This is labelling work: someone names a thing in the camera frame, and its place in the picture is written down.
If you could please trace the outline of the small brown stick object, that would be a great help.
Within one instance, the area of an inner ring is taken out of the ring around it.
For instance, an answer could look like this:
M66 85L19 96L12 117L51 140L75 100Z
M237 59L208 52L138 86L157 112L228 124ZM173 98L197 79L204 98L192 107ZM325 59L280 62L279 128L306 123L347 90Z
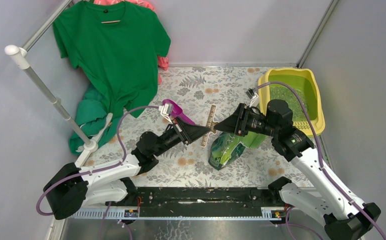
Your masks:
M214 129L214 126L218 123L218 122L214 121L214 116L215 116L215 113L216 113L216 109L217 109L217 106L215 104L212 104L211 107L210 107L210 111L209 111L208 117L207 117L207 121L206 121L206 127L210 128L210 131L202 136L202 139L201 139L201 142L200 142L200 146L202 148L205 148L207 146L210 134L214 134L215 135L216 132L217 132Z

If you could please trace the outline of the green cat litter bag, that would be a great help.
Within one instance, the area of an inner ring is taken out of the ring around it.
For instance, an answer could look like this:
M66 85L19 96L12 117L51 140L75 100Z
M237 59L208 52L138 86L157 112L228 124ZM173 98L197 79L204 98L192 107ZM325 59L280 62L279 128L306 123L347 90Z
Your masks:
M239 159L245 149L256 149L266 138L251 131L246 136L222 132L211 144L208 163L219 171Z

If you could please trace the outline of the magenta plastic scoop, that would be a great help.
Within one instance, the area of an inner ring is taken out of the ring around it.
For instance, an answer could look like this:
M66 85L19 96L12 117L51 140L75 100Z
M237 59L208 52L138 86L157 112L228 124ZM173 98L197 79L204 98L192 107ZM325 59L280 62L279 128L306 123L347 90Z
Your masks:
M163 105L164 104L171 104L172 105L172 112L170 114L171 117L173 117L173 118L179 117L184 122L186 122L190 125L195 125L195 123L188 116L186 116L184 114L183 109L174 101L172 101L170 99L164 99L162 101L162 104Z

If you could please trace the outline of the yellow green litter box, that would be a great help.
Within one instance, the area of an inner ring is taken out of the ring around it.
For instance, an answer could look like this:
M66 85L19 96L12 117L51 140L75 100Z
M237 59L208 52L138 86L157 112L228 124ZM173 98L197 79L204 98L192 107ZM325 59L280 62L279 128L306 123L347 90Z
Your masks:
M326 123L321 95L315 76L310 69L271 68L259 78L258 85L268 82L281 82L290 86L300 97L315 133L319 136L324 131ZM260 98L259 108L262 113L266 113L269 101L274 99L284 100L293 111L293 125L307 136L313 136L300 103L288 88L280 84L270 84L260 88L257 92Z

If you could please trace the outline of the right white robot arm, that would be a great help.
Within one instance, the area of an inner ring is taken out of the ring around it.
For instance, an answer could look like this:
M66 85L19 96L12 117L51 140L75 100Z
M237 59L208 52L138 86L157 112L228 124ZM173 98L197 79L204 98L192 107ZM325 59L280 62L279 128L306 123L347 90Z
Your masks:
M262 114L255 107L239 104L216 130L244 136L250 132L270 136L275 151L299 169L321 197L301 193L298 186L281 177L268 188L274 206L294 206L318 221L331 240L358 240L376 225L381 214L373 202L365 203L319 159L319 147L293 125L293 112L284 100L271 100Z

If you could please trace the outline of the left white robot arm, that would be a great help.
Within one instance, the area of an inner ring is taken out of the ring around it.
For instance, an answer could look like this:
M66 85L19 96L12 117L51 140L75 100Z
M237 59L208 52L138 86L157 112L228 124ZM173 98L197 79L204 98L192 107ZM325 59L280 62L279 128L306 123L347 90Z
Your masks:
M44 186L40 199L46 199L56 220L70 217L84 206L104 202L121 202L125 206L136 200L134 187L124 179L141 175L153 169L158 156L182 143L189 145L210 131L210 127L189 124L176 117L175 123L157 135L144 132L136 147L124 159L91 167L65 164Z

